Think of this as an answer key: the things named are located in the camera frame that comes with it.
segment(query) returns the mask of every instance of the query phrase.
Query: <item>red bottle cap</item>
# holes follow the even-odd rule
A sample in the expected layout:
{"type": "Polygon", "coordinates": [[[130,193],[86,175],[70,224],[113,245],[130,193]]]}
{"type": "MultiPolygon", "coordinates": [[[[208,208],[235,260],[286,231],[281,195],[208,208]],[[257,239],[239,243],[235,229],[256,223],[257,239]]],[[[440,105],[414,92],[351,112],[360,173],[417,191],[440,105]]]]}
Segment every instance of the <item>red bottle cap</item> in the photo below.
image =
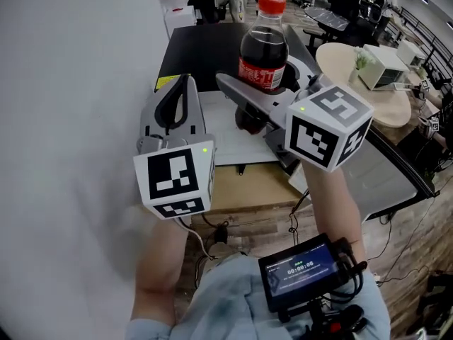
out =
{"type": "Polygon", "coordinates": [[[266,14],[283,14],[286,7],[286,0],[258,0],[258,9],[266,14]]]}

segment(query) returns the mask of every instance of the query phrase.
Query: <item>railing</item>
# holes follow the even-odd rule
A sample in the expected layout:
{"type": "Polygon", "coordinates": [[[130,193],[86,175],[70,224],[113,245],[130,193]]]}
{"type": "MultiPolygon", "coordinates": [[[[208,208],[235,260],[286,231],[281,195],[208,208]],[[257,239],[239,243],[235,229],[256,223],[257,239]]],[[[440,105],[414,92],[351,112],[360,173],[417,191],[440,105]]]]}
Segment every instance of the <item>railing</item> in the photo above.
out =
{"type": "MultiPolygon", "coordinates": [[[[431,64],[444,78],[453,78],[453,54],[447,47],[437,39],[431,30],[426,28],[423,23],[405,8],[401,9],[399,15],[403,24],[411,29],[423,41],[421,50],[428,56],[425,66],[431,64]]],[[[446,94],[451,88],[451,84],[445,84],[442,87],[441,92],[446,94]]]]}

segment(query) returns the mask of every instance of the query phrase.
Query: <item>white box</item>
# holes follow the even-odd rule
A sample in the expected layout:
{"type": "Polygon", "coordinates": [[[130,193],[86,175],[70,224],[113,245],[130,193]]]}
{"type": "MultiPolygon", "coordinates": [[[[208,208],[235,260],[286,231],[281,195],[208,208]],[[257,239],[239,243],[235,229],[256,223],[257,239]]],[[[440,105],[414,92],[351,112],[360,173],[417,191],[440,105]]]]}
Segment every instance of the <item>white box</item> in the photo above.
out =
{"type": "Polygon", "coordinates": [[[214,186],[214,142],[134,157],[143,205],[159,219],[206,212],[214,186]]]}
{"type": "Polygon", "coordinates": [[[365,45],[364,49],[374,58],[373,63],[368,63],[359,71],[360,78],[369,89],[377,89],[406,78],[409,68],[398,58],[395,50],[372,45],[365,45]]]}
{"type": "Polygon", "coordinates": [[[171,38],[173,30],[182,28],[183,26],[193,26],[197,24],[195,19],[195,11],[193,6],[184,6],[180,10],[167,11],[164,17],[165,25],[167,27],[168,37],[171,38]]]}
{"type": "Polygon", "coordinates": [[[419,68],[426,60],[426,54],[412,42],[402,40],[396,53],[399,59],[410,68],[419,68]]]}
{"type": "Polygon", "coordinates": [[[346,85],[321,89],[288,108],[285,149],[333,171],[360,148],[373,111],[346,85]]]}

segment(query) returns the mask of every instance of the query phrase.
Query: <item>black device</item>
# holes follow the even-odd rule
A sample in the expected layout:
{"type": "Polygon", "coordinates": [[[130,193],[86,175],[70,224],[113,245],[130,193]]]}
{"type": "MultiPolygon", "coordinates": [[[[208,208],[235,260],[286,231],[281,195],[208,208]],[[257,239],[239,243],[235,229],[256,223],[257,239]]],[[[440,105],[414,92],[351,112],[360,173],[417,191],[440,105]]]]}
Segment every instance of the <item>black device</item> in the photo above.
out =
{"type": "Polygon", "coordinates": [[[362,289],[367,262],[357,264],[345,238],[332,243],[320,234],[304,243],[258,260],[268,308],[281,322],[310,312],[313,327],[304,339],[353,339],[352,333],[367,324],[363,311],[352,305],[341,311],[322,311],[320,297],[330,293],[331,302],[347,304],[362,289]],[[353,293],[335,289],[354,281],[353,293]]]}

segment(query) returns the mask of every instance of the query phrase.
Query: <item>digital timer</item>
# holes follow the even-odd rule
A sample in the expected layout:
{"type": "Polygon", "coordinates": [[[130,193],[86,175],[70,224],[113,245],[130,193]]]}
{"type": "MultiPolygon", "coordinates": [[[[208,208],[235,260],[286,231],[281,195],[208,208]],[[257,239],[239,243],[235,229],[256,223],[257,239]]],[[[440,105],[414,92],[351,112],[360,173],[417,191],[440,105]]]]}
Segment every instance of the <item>digital timer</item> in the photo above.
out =
{"type": "Polygon", "coordinates": [[[313,262],[307,262],[306,264],[304,264],[302,266],[298,266],[296,268],[288,270],[288,274],[292,275],[293,273],[296,273],[296,272],[299,272],[299,271],[303,271],[304,269],[307,269],[308,267],[311,267],[311,266],[313,266],[313,262]]]}

